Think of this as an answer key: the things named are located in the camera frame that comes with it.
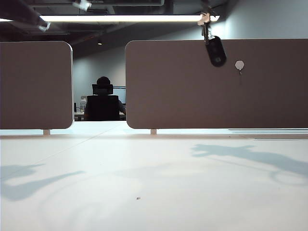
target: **black office chair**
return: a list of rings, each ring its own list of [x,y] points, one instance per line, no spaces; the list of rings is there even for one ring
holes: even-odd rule
[[[120,120],[119,98],[113,94],[113,85],[92,84],[93,95],[87,96],[87,121]]]

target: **chair headrest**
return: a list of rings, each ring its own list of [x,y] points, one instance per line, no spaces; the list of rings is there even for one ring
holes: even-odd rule
[[[112,95],[114,86],[112,84],[92,84],[93,95]]]

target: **person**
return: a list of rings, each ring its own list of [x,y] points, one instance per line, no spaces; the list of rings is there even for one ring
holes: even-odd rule
[[[102,76],[97,79],[96,84],[97,85],[110,84],[110,80],[108,77]],[[126,115],[126,108],[120,100],[119,100],[119,111]]]
[[[108,77],[102,76],[102,77],[97,79],[96,84],[97,85],[109,85],[110,80],[109,80]],[[126,115],[125,106],[123,105],[123,103],[120,100],[118,100],[118,102],[119,102],[119,111]],[[87,106],[85,107],[84,118],[85,118],[85,120],[87,120],[87,118],[88,118]]]

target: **ceiling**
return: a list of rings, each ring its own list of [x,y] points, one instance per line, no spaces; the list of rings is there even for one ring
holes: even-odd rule
[[[85,12],[69,0],[23,0],[41,15],[145,15],[199,14],[201,0],[92,0]],[[223,20],[228,0],[210,0],[209,4]],[[18,12],[19,5],[14,5]],[[0,11],[0,18],[5,18]],[[43,32],[36,26],[16,21],[0,22],[0,41],[66,41],[73,47],[74,56],[87,55],[125,45],[134,39],[149,39],[177,31],[195,23],[51,23]],[[97,45],[98,39],[103,46]]]

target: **fluorescent light fixture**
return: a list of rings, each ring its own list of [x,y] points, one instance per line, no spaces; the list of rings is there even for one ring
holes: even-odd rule
[[[10,22],[11,20],[0,18],[0,22]]]
[[[197,22],[201,15],[65,15],[65,16],[41,16],[46,22]],[[211,16],[215,22],[219,16]]]

